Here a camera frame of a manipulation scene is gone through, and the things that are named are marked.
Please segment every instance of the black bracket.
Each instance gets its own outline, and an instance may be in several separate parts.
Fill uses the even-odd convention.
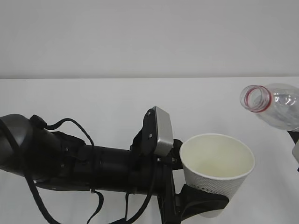
[[[180,224],[194,215],[223,209],[229,202],[229,199],[223,195],[207,193],[186,184],[179,194],[175,193],[172,171],[183,168],[178,154],[181,145],[181,141],[174,141],[174,148],[167,157],[169,160],[175,159],[175,163],[172,166],[164,165],[166,186],[164,192],[157,196],[162,224]]]

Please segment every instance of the white table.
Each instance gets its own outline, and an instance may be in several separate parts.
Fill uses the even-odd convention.
[[[195,216],[184,224],[297,224],[299,173],[293,142],[286,132],[268,126],[239,104],[246,85],[273,82],[298,86],[299,77],[0,80],[0,116],[37,114],[48,124],[71,117],[96,145],[129,149],[145,112],[157,105],[170,113],[175,138],[227,134],[247,144],[256,157],[255,170],[219,217]],[[86,140],[72,124],[60,130]],[[179,192],[184,183],[181,171],[175,172],[175,181]],[[39,191],[50,213],[63,224],[86,223],[97,206],[97,196],[88,192]],[[104,197],[103,209],[92,224],[124,216],[124,193],[104,192]],[[130,197],[129,216],[143,200],[140,195]],[[0,171],[0,223],[46,223],[25,179],[4,171]],[[156,198],[136,223],[160,223]]]

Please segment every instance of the black cable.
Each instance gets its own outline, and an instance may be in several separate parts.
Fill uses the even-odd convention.
[[[151,179],[151,184],[149,187],[149,191],[146,195],[146,198],[142,204],[142,206],[140,207],[140,209],[136,212],[135,215],[133,215],[133,217],[131,217],[128,221],[126,221],[126,224],[132,224],[133,222],[135,222],[144,212],[144,210],[146,209],[146,207],[148,206],[149,202],[150,202],[150,198],[153,195],[153,191],[154,191],[154,186],[155,186],[155,180],[156,180],[156,174],[157,174],[157,161],[156,161],[156,157],[154,157],[154,161],[153,161],[153,173],[152,173],[152,179]]]
[[[89,134],[85,131],[85,129],[78,122],[76,122],[75,120],[73,120],[71,118],[64,118],[64,119],[58,121],[57,123],[55,123],[53,125],[47,125],[45,127],[45,129],[47,129],[47,130],[55,130],[55,129],[59,128],[66,121],[70,121],[70,122],[74,123],[85,134],[85,136],[88,138],[88,140],[90,141],[90,143],[92,145],[92,150],[91,150],[88,158],[91,158],[92,155],[93,155],[93,152],[94,152],[94,143],[93,143],[93,140],[89,136]]]
[[[46,209],[45,205],[43,204],[43,201],[41,199],[41,196],[38,193],[38,190],[36,188],[36,185],[32,179],[32,175],[31,172],[28,170],[25,160],[23,158],[23,154],[22,151],[18,145],[18,143],[16,142],[16,140],[14,139],[13,135],[11,134],[9,128],[6,126],[6,124],[0,119],[0,129],[2,130],[2,132],[4,133],[4,135],[6,136],[12,150],[14,151],[15,155],[18,157],[20,164],[21,164],[21,168],[23,170],[23,174],[24,177],[27,181],[27,184],[29,186],[29,189],[32,193],[32,196],[36,202],[36,205],[38,207],[38,209],[40,210],[41,214],[43,215],[43,217],[47,220],[48,223],[50,224],[60,224],[59,222],[57,222],[48,212],[48,210]]]

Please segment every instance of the bottle mouth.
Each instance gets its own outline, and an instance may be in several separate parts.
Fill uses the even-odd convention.
[[[270,106],[271,93],[262,85],[250,85],[242,91],[240,102],[246,110],[261,113]]]

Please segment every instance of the black cylinder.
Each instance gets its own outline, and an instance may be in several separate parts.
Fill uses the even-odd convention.
[[[83,146],[78,154],[86,157],[91,146]],[[85,182],[92,189],[146,194],[152,180],[153,157],[142,156],[137,164],[131,163],[128,150],[95,147],[91,163],[77,162],[70,179]],[[165,187],[164,167],[157,165],[154,194]]]
[[[19,114],[0,118],[17,141],[34,180],[49,179],[60,171],[60,140],[52,133],[35,127]],[[23,176],[20,162],[0,130],[0,169]]]

